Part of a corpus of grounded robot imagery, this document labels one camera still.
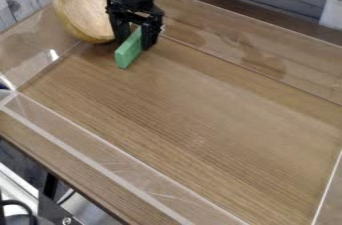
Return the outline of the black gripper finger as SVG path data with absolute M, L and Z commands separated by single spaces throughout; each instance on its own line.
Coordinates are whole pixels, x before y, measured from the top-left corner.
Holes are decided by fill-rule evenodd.
M 142 25 L 142 49 L 148 50 L 158 42 L 162 24 L 158 21 Z
M 115 39 L 123 43 L 131 34 L 129 22 L 123 13 L 111 13 L 109 22 L 115 34 Z

